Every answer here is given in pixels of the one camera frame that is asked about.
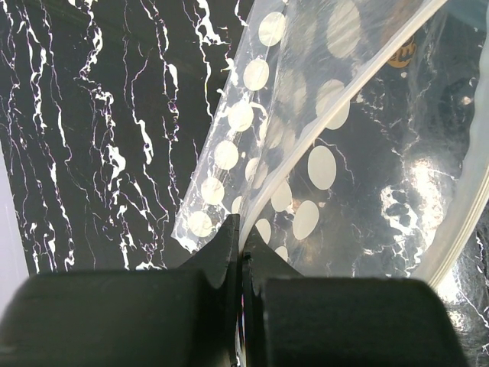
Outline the clear polka-dot zip bag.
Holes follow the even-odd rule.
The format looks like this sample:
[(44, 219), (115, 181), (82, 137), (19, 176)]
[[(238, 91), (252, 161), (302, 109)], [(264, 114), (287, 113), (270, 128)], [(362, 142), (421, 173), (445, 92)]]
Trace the clear polka-dot zip bag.
[(435, 287), (487, 199), (486, 1), (256, 1), (173, 237)]

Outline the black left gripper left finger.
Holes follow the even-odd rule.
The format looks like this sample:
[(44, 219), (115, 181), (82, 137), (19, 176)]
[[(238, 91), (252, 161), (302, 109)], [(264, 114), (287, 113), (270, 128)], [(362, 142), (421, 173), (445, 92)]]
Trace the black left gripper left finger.
[(1, 321), (3, 366), (235, 366), (240, 219), (178, 268), (39, 274)]

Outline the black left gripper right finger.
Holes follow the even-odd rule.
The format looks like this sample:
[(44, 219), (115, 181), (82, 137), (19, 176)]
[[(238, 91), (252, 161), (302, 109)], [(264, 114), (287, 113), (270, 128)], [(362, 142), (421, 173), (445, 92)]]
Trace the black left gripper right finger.
[(309, 278), (252, 230), (243, 248), (249, 366), (465, 366), (447, 311), (426, 283)]

